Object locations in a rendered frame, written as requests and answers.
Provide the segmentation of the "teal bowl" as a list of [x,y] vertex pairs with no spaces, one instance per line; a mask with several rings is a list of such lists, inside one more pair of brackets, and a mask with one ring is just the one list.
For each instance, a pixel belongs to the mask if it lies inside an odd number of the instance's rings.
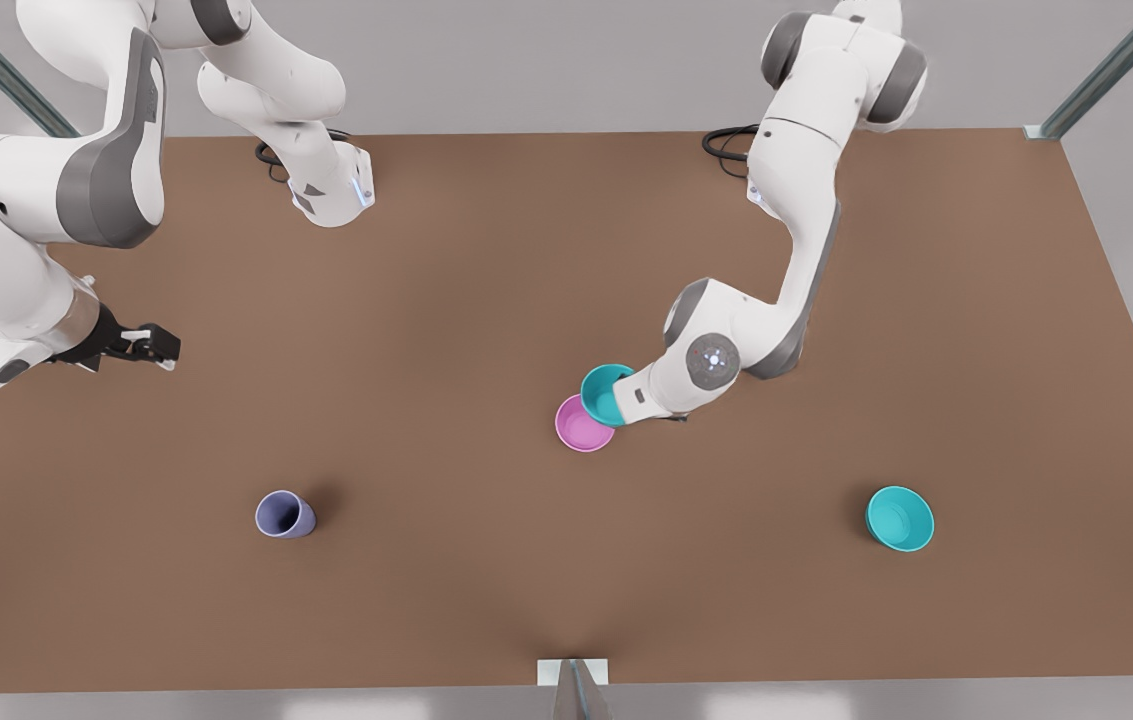
[[615,384],[633,374],[634,370],[624,364],[603,364],[586,373],[580,400],[590,418],[606,427],[625,427],[627,420],[617,409]]
[[866,506],[868,532],[883,547],[898,552],[922,550],[935,537],[931,506],[913,489],[877,489]]

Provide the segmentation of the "pink bowl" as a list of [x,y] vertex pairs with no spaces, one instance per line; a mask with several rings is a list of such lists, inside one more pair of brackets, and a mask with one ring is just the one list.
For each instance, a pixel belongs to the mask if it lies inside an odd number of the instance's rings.
[[594,420],[583,407],[580,395],[572,395],[557,407],[554,430],[563,444],[578,452],[594,452],[615,437],[615,427]]

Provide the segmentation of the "purple cup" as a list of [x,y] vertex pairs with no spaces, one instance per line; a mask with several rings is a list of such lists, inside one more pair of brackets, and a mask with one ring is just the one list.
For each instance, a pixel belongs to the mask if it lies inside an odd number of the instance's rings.
[[313,507],[287,489],[276,489],[261,498],[254,520],[266,537],[304,537],[316,527]]

